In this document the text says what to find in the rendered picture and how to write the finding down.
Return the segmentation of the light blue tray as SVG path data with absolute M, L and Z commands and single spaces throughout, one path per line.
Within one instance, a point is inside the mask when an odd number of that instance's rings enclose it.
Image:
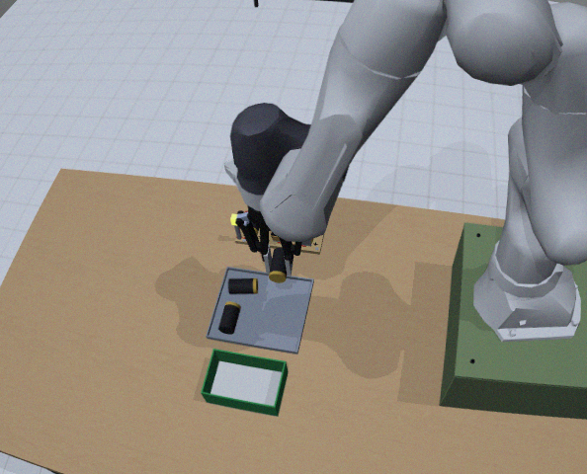
M 229 294 L 230 278 L 256 278 L 258 293 Z M 276 283 L 266 272 L 226 267 L 207 339 L 297 355 L 313 283 L 314 278 L 300 276 L 287 276 L 285 282 Z M 231 335 L 218 329 L 228 301 L 241 306 Z

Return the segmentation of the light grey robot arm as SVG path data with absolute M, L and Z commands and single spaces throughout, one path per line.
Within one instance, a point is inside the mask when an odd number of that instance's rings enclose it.
M 581 299 L 565 266 L 587 261 L 585 6 L 354 0 L 312 123 L 274 104 L 247 107 L 232 124 L 225 172 L 275 235 L 324 235 L 355 155 L 446 35 L 472 78 L 523 85 L 522 116 L 508 133 L 506 218 L 473 306 L 501 342 L 571 339 Z

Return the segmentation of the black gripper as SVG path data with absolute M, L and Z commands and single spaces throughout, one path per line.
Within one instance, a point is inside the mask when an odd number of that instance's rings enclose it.
M 237 212 L 235 224 L 242 230 L 251 252 L 256 253 L 258 251 L 262 254 L 262 260 L 263 262 L 265 261 L 266 273 L 269 274 L 272 264 L 271 248 L 269 245 L 269 231 L 271 229 L 267 226 L 261 211 L 257 211 L 250 206 L 248 206 L 248 210 L 249 212 L 245 213 L 242 210 Z M 260 242 L 251 221 L 260 228 Z M 280 238 L 280 241 L 285 253 L 287 275 L 291 276 L 294 254 L 296 256 L 300 255 L 302 242 L 295 242 L 293 244 L 293 242 L 285 241 L 282 238 Z

